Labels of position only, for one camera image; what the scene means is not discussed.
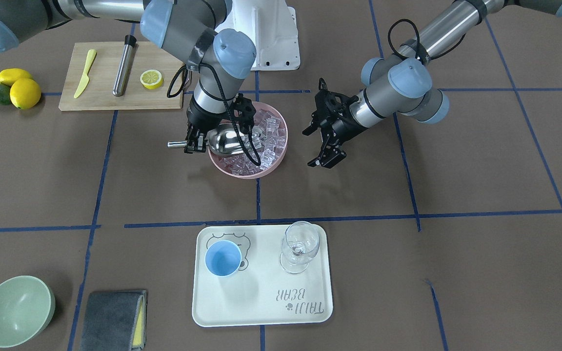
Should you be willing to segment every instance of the cartoon bear drawing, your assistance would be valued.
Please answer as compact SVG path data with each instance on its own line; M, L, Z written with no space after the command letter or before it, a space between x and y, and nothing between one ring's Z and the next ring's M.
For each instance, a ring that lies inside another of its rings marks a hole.
M250 239L246 236L246 233L242 233L241 235L236 233L212 233L212 237L207 240L205 248L209 249L212 244L220 240L229 240L235 242L236 245L238 245L242 257L240 268L238 268L238 271L244 271L245 269L247 269L248 259L246 258L246 256L248 255L248 249L250 249Z

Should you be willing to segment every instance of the glass base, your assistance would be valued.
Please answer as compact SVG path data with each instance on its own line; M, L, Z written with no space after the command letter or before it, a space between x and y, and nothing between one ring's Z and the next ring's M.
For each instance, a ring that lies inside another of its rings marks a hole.
M285 259L285 256L283 256L283 254L281 253L281 256L279 256L279 264L281 264L281 268L283 268L283 270L287 273L299 274L303 273L305 269L307 269L309 262L300 265L292 264L287 259Z

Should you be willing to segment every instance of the white bracket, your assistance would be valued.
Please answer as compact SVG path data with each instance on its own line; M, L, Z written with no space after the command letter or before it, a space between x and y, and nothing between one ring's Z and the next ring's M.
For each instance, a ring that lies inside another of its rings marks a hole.
M285 0L234 0L216 31L226 28L243 32L255 44L251 71L291 71L301 66L296 11Z

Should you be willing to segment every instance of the gray towel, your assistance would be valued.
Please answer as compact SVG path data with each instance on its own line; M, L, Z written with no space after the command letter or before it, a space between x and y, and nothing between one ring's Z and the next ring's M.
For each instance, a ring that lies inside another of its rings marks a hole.
M132 348L139 307L147 291L93 292L88 297L80 351L139 351Z

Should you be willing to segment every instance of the blue cup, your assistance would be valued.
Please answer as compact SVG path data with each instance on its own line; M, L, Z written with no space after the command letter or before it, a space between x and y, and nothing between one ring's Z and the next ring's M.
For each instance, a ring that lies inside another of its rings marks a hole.
M241 252L235 242L221 240L212 244L205 253L205 265L214 275L226 277L240 268Z

